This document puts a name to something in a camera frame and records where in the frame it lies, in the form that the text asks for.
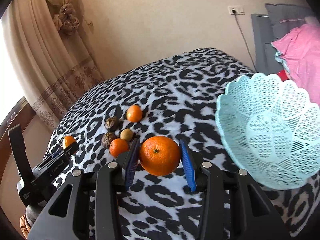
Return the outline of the large orange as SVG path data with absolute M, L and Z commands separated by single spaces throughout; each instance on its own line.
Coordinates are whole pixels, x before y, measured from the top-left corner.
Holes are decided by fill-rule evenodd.
M 166 176 L 179 166 L 180 148 L 172 139 L 164 136 L 150 137 L 144 141 L 139 151 L 139 161 L 149 174 Z

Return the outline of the red blanket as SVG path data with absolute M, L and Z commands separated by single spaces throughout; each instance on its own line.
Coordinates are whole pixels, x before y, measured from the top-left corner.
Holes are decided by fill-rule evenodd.
M 286 70 L 281 70 L 281 71 L 279 71 L 279 72 L 277 72 L 277 75 L 280 77 L 280 79 L 282 80 L 282 81 L 286 81 L 286 80 L 290 80 L 291 78 L 290 78 L 290 75 L 287 73 L 287 71 Z

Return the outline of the white wall socket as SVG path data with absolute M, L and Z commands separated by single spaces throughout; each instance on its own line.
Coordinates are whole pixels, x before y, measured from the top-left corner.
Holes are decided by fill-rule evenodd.
M 228 6 L 228 11 L 230 15 L 244 15 L 245 14 L 245 10 L 244 7 L 241 5 L 229 5 Z

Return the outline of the yellow-green kiwi fruit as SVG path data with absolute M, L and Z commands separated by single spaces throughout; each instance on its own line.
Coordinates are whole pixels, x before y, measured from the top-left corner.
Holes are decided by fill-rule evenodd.
M 121 131 L 120 139 L 129 142 L 129 141 L 132 140 L 133 135 L 134 135 L 134 133 L 131 131 L 131 129 L 126 128 L 126 129 Z

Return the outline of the grey cushion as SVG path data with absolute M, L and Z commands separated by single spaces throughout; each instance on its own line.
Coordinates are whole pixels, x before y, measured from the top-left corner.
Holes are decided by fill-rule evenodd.
M 305 24 L 305 18 L 314 16 L 310 8 L 291 4 L 265 4 L 275 40 L 279 40 L 292 29 Z

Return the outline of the small orange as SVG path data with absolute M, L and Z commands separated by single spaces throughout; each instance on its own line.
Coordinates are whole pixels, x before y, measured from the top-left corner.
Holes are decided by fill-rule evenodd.
M 66 149 L 68 146 L 70 146 L 74 142 L 76 142 L 76 140 L 71 135 L 67 135 L 63 138 L 62 148 Z
M 114 158 L 117 158 L 118 155 L 128 150 L 129 150 L 129 145 L 127 141 L 119 138 L 114 139 L 109 146 L 109 152 Z
M 130 122 L 139 122 L 142 119 L 143 111 L 138 105 L 132 105 L 126 111 L 126 118 Z

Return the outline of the beige patterned curtain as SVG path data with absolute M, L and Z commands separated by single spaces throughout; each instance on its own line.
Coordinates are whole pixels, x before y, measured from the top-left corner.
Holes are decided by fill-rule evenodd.
M 79 0 L 12 0 L 2 21 L 4 39 L 24 97 L 55 129 L 103 76 L 80 36 Z

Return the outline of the dark brown passion fruit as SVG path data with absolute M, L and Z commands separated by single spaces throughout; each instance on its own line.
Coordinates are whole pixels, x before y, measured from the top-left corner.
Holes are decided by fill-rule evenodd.
M 104 148 L 109 148 L 111 142 L 117 139 L 116 135 L 113 132 L 105 133 L 101 138 L 101 144 Z
M 118 129 L 119 119 L 116 116 L 112 116 L 106 119 L 105 121 L 105 128 L 110 131 L 114 132 Z

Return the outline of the pink quilt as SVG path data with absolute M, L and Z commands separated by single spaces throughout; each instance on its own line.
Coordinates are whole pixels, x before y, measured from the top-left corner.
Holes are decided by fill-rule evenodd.
M 290 79 L 319 104 L 319 26 L 304 24 L 271 44 Z

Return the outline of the light blue lattice basket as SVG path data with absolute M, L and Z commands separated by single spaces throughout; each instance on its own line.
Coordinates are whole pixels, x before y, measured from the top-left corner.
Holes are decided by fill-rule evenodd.
M 217 98 L 215 122 L 235 165 L 265 187 L 296 189 L 319 171 L 319 106 L 291 80 L 238 77 Z

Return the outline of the grey sofa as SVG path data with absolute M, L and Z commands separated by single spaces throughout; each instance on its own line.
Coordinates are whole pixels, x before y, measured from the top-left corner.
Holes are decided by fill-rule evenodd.
M 255 68 L 257 72 L 277 74 L 283 66 L 276 61 L 276 50 L 272 46 L 274 41 L 273 30 L 267 15 L 251 15 L 254 44 L 255 44 Z

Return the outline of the leopard print blanket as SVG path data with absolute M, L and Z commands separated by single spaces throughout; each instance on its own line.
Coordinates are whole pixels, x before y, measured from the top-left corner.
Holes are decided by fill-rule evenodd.
M 129 128 L 140 142 L 154 136 L 168 137 L 177 144 L 184 140 L 213 166 L 236 172 L 240 168 L 228 155 L 217 129 L 216 102 L 229 82 L 254 74 L 224 52 L 202 48 L 138 67 L 96 85 L 68 110 L 52 134 L 48 155 L 58 151 L 67 135 L 79 145 L 54 185 L 61 186 L 75 170 L 95 172 L 114 160 L 101 144 L 107 131 L 105 121 L 112 116 L 120 121 L 117 132 Z M 139 122 L 126 118 L 132 105 L 143 111 Z M 296 189 L 275 190 L 260 185 L 293 239 L 319 239 L 318 225 L 312 230 L 306 228 L 319 206 L 319 171 Z

